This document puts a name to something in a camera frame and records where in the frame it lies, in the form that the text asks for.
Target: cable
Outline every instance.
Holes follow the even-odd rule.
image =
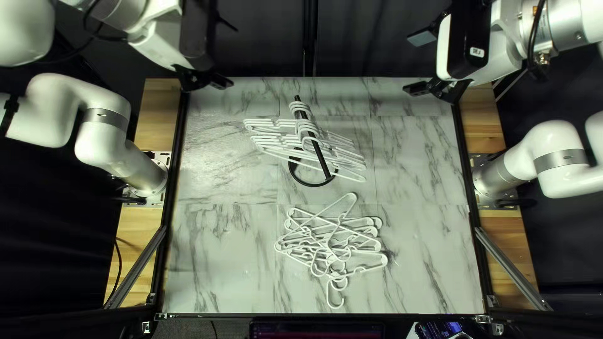
[[[209,323],[212,324],[213,335],[216,337],[215,339],[218,339],[218,331],[216,331],[216,326],[213,324],[213,320],[209,320]]]
[[[58,59],[50,60],[50,61],[38,61],[37,63],[40,64],[40,65],[50,65],[50,64],[53,64],[53,63],[60,63],[60,62],[67,61],[67,60],[69,60],[69,59],[77,56],[80,52],[82,52],[84,49],[86,49],[88,46],[90,46],[90,44],[93,41],[94,41],[94,38],[91,37],[86,42],[84,42],[83,45],[81,45],[78,48],[75,48],[73,51],[71,51],[69,53],[66,53],[62,57],[59,57]]]
[[[101,3],[101,0],[93,0],[92,5],[90,7],[88,7],[86,12],[84,13],[84,19],[83,19],[84,30],[86,30],[88,33],[90,33],[94,38],[96,38],[98,40],[111,41],[111,42],[126,42],[128,40],[126,37],[102,36],[102,35],[98,34],[98,32],[101,30],[101,27],[104,25],[102,22],[98,26],[98,28],[95,29],[94,31],[91,31],[88,29],[88,19],[90,19],[92,11],[94,11],[94,8],[96,8],[96,6],[100,3]]]
[[[110,197],[111,200],[120,201],[122,203],[135,203],[139,205],[144,205],[147,203],[145,198],[134,198],[134,197]]]
[[[119,251],[119,246],[117,245],[116,239],[113,240],[113,243],[115,245],[115,250],[117,251],[117,258],[119,259],[119,268],[117,270],[117,277],[115,278],[115,284],[113,284],[113,290],[111,290],[111,293],[109,294],[109,297],[107,298],[107,301],[109,301],[109,299],[111,299],[111,297],[117,290],[117,286],[119,285],[119,278],[121,277],[121,265],[122,265],[121,252]]]
[[[532,23],[532,30],[529,34],[528,40],[528,69],[537,78],[542,78],[545,72],[542,68],[534,62],[534,45],[536,44],[536,32],[538,31],[538,23],[540,22],[540,16],[545,7],[546,0],[539,0],[536,8],[536,14],[534,15],[534,22]]]
[[[295,147],[295,150],[301,151],[302,149],[299,147]],[[290,156],[289,159],[294,160],[294,161],[302,161],[301,158],[298,157],[293,157]],[[301,183],[304,186],[308,186],[308,187],[321,187],[324,186],[328,183],[330,183],[335,176],[330,176],[329,178],[327,178],[325,181],[321,182],[321,183],[309,183],[309,182],[305,182],[302,179],[300,179],[299,177],[297,177],[297,175],[295,174],[295,169],[297,169],[298,164],[294,163],[294,162],[290,162],[289,161],[289,173],[291,173],[291,176],[293,177],[293,179],[295,179],[296,182]],[[335,168],[335,171],[333,173],[337,173],[339,171],[338,168]]]

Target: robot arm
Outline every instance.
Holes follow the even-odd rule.
[[[490,10],[490,44],[481,57],[487,64],[470,74],[454,76],[451,64],[451,47],[461,44],[450,28],[453,16],[442,20],[438,33],[436,69],[438,78],[446,81],[471,79],[469,86],[494,81],[522,68],[528,57],[528,40],[534,23],[534,8],[538,0],[496,0]],[[559,52],[603,40],[603,1],[599,0],[547,0],[538,22],[534,55],[540,62]],[[466,57],[479,58],[471,45],[464,45]]]
[[[9,100],[0,93],[0,103]],[[12,119],[0,110],[6,137],[45,147],[64,146],[72,133],[78,110],[84,112],[75,142],[82,162],[102,168],[149,197],[165,186],[167,172],[126,140],[130,104],[123,97],[98,86],[59,74],[40,74],[17,100]]]
[[[603,191],[603,112],[586,121],[595,154],[590,166],[572,124],[551,120],[532,128],[523,140],[473,173],[477,192],[490,199],[528,180],[538,178],[544,195],[566,198]]]
[[[538,0],[453,0],[452,6],[428,28],[408,36],[416,46],[437,37],[437,78],[429,83],[410,84],[404,90],[413,96],[432,93],[452,103],[467,86],[488,83],[518,71],[529,55],[538,3]],[[546,66],[561,51],[603,41],[602,15],[600,0],[546,0],[535,34],[536,64]]]
[[[130,46],[176,72],[185,92],[208,84],[218,89],[233,85],[213,70],[215,25],[223,23],[236,30],[220,17],[215,0],[60,1],[127,33],[125,41]],[[25,65],[48,53],[57,3],[58,0],[0,1],[0,66]]]

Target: white plastic hanger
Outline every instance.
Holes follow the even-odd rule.
[[[312,145],[312,141],[315,141],[320,147],[325,162],[332,168],[338,169],[337,173],[332,172],[334,176],[356,182],[366,181],[366,178],[359,173],[367,169],[364,157],[356,149],[353,140],[319,128],[312,121],[310,107],[301,101],[291,102],[289,109],[292,114],[299,110],[306,112],[308,119],[243,120],[245,128],[256,134],[250,139],[261,152],[322,171],[322,167],[318,166],[318,156]]]
[[[290,208],[283,223],[284,235],[274,244],[275,250],[308,267],[312,275],[326,279],[326,302],[332,309],[332,293],[342,293],[352,276],[381,270],[388,258],[381,253],[378,217],[348,217],[358,197],[344,194],[318,213]]]

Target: metal band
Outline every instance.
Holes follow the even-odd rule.
[[[107,109],[89,109],[84,112],[83,122],[101,122],[119,128],[126,132],[128,131],[128,119],[123,115]]]
[[[14,114],[19,110],[19,96],[11,95],[10,98],[4,103],[4,116],[2,122],[0,122],[0,138],[5,138],[8,133],[8,128],[13,122]]]
[[[536,173],[540,174],[551,168],[588,162],[584,150],[573,148],[571,150],[556,151],[540,156],[534,159],[534,166],[536,167]]]

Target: white marble surface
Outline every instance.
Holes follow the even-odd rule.
[[[429,78],[364,78],[371,116],[449,116],[450,105],[433,95],[411,97],[403,87]]]
[[[265,95],[236,102],[239,94],[205,100],[193,93],[199,99],[189,109],[163,310],[483,312],[451,111],[401,92],[416,80],[270,79],[270,88],[279,83],[281,117],[289,117],[287,105],[299,94],[320,126],[354,139],[366,157],[365,183],[336,178],[322,188],[299,185],[285,162],[253,149],[242,119],[265,115],[273,106]],[[258,78],[242,83],[250,92],[266,88]],[[323,179],[302,168],[298,174]],[[324,301],[324,281],[276,253],[273,243],[288,208],[317,212],[347,192],[359,197],[350,215],[384,219],[390,263],[353,277],[344,307],[334,311]]]
[[[380,116],[371,122],[379,203],[467,203],[451,116]]]

